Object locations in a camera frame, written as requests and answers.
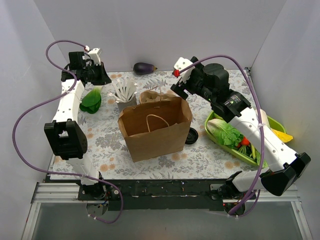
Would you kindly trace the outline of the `brown pulp cup carrier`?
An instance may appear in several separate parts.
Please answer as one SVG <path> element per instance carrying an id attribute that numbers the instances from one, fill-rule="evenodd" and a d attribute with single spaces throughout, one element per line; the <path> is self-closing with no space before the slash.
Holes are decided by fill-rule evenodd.
<path id="1" fill-rule="evenodd" d="M 153 90 L 143 91 L 139 96 L 139 103 L 153 103 L 153 102 L 161 102 L 161 101 L 170 101 L 175 98 L 176 95 L 170 93 L 162 93 L 156 92 Z"/>

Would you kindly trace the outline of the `brown paper bag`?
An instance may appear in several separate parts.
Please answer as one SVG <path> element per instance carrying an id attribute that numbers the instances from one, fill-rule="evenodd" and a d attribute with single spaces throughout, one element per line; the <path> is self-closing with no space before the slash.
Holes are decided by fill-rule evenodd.
<path id="1" fill-rule="evenodd" d="M 192 119 L 188 102 L 176 96 L 126 107 L 119 115 L 118 128 L 136 163 L 182 151 Z"/>

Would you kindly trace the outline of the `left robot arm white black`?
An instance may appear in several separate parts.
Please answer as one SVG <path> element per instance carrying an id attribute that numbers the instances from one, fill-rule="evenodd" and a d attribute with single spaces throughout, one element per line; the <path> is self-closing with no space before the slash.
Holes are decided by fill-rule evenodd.
<path id="1" fill-rule="evenodd" d="M 51 123 L 46 123 L 44 132 L 55 156 L 66 160 L 73 171 L 80 175 L 84 194 L 95 200 L 106 196 L 106 187 L 99 182 L 100 172 L 87 156 L 88 141 L 78 124 L 81 97 L 87 83 L 102 87 L 111 83 L 100 59 L 101 49 L 93 48 L 88 53 L 74 51 L 68 54 L 69 64 L 61 73 L 61 92 L 58 108 Z"/>

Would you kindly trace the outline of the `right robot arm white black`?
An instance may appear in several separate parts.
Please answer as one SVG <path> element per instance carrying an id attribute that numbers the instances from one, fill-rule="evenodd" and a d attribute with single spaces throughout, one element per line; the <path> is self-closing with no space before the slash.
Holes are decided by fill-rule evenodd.
<path id="1" fill-rule="evenodd" d="M 194 65 L 187 59 L 176 62 L 173 74 L 179 78 L 171 90 L 183 99 L 196 94 L 207 100 L 212 110 L 237 129 L 259 151 L 267 168 L 233 174 L 225 183 L 227 195 L 237 199 L 245 191 L 267 190 L 281 196 L 305 171 L 311 161 L 280 140 L 259 123 L 256 110 L 239 92 L 230 89 L 229 73 L 221 64 Z"/>

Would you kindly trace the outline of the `green bok choy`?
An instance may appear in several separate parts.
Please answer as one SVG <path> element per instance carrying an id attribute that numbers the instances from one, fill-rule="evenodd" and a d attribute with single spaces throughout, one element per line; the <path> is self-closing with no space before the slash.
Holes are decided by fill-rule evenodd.
<path id="1" fill-rule="evenodd" d="M 101 96 L 102 87 L 96 86 L 94 87 L 82 100 L 79 104 L 79 108 L 83 112 L 87 112 L 89 114 L 95 114 L 102 102 Z"/>

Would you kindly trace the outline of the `bundle of white straws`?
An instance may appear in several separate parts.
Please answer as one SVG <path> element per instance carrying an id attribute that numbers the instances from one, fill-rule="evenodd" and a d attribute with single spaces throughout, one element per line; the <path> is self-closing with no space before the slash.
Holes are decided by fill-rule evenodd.
<path id="1" fill-rule="evenodd" d="M 111 85 L 113 91 L 110 91 L 108 96 L 114 98 L 116 103 L 127 103 L 137 93 L 138 84 L 133 78 L 117 79 L 112 81 Z"/>

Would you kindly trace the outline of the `green vegetable tray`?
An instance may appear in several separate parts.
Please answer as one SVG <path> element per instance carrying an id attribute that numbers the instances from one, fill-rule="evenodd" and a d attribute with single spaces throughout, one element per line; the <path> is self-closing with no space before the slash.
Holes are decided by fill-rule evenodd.
<path id="1" fill-rule="evenodd" d="M 220 117 L 212 111 L 204 122 L 204 129 L 205 129 L 205 132 L 206 132 L 206 135 L 208 136 L 208 138 L 210 140 L 212 140 L 215 144 L 217 144 L 219 147 L 221 147 L 222 149 L 224 149 L 225 151 L 227 151 L 228 153 L 230 153 L 234 157 L 238 158 L 239 160 L 241 160 L 251 166 L 258 167 L 260 164 L 260 161 L 257 160 L 257 157 L 253 158 L 252 148 L 250 145 L 248 145 L 246 147 L 246 151 L 244 151 L 244 150 L 238 151 L 240 145 L 239 145 L 239 147 L 230 148 L 228 146 L 219 144 L 219 142 L 216 140 L 216 138 L 210 133 L 210 131 L 207 128 L 208 121 L 215 119 L 215 118 L 220 118 Z M 273 119 L 270 116 L 267 116 L 267 119 L 268 119 L 270 128 L 273 131 L 278 131 L 279 133 L 281 132 L 284 134 L 287 133 L 285 127 L 281 123 L 279 123 L 278 121 L 276 121 L 275 119 Z"/>

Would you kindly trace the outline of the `grey straw holder cup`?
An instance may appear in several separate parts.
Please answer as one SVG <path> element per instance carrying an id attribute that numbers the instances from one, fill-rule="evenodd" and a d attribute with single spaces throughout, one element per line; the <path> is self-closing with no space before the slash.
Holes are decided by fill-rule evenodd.
<path id="1" fill-rule="evenodd" d="M 119 112 L 122 112 L 123 109 L 125 109 L 127 107 L 132 107 L 132 106 L 136 106 L 136 105 L 137 105 L 137 99 L 136 99 L 135 95 L 128 102 L 118 102 L 117 103 L 117 107 L 118 107 Z"/>

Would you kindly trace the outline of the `stack of black lids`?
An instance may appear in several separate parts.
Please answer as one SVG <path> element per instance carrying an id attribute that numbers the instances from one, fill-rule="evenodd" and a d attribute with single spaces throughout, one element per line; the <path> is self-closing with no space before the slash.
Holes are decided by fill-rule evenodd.
<path id="1" fill-rule="evenodd" d="M 187 138 L 185 140 L 185 144 L 192 145 L 198 140 L 198 138 L 199 138 L 198 132 L 194 128 L 190 127 Z"/>

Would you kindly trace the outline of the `green leafy lettuce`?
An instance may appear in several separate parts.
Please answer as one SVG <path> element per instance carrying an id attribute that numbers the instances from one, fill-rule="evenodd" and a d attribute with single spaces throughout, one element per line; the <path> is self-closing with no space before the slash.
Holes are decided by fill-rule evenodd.
<path id="1" fill-rule="evenodd" d="M 237 147 L 244 138 L 236 128 L 222 119 L 211 119 L 206 123 L 206 127 L 220 145 L 231 149 Z"/>

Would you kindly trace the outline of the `red chili pepper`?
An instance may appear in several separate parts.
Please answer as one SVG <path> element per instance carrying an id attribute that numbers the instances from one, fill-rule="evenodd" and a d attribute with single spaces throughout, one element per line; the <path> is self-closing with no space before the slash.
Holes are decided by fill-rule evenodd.
<path id="1" fill-rule="evenodd" d="M 243 137 L 242 141 L 237 145 L 237 148 L 248 145 L 250 145 L 249 140 L 246 137 Z"/>

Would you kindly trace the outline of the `napa cabbage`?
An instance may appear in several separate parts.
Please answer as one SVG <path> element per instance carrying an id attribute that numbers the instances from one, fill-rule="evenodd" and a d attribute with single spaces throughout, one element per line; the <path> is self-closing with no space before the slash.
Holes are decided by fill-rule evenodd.
<path id="1" fill-rule="evenodd" d="M 270 123 L 269 123 L 269 119 L 268 119 L 266 112 L 264 110 L 260 109 L 260 115 L 261 115 L 262 124 L 267 126 L 268 128 L 270 128 Z"/>

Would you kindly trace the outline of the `yellow pepper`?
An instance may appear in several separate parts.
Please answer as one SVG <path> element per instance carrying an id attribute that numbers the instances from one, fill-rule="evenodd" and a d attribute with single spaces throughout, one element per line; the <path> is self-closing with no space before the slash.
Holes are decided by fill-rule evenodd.
<path id="1" fill-rule="evenodd" d="M 275 129 L 271 129 L 271 131 L 283 142 L 283 143 L 288 143 L 290 142 L 291 140 L 293 140 L 293 136 L 292 135 L 289 135 L 287 133 L 284 133 L 284 132 L 281 132 L 281 131 L 278 131 L 278 130 L 275 130 Z"/>

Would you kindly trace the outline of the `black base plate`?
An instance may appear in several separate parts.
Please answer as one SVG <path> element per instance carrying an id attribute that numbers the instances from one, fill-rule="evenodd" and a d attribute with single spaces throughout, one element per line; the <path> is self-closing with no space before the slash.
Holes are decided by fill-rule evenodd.
<path id="1" fill-rule="evenodd" d="M 223 211 L 223 199 L 214 198 L 212 190 L 225 178 L 207 179 L 113 179 L 122 193 L 124 210 Z"/>

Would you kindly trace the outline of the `aluminium frame rail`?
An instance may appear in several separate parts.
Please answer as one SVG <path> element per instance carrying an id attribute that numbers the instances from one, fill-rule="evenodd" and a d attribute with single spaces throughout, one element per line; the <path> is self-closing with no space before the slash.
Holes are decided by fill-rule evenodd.
<path id="1" fill-rule="evenodd" d="M 210 211 L 220 202 L 199 209 L 165 208 L 125 210 L 118 214 L 99 201 L 78 200 L 75 183 L 39 183 L 22 234 L 24 240 L 310 240 L 312 234 L 295 186 L 283 196 L 263 191 L 249 200 L 252 212 L 238 219 Z"/>

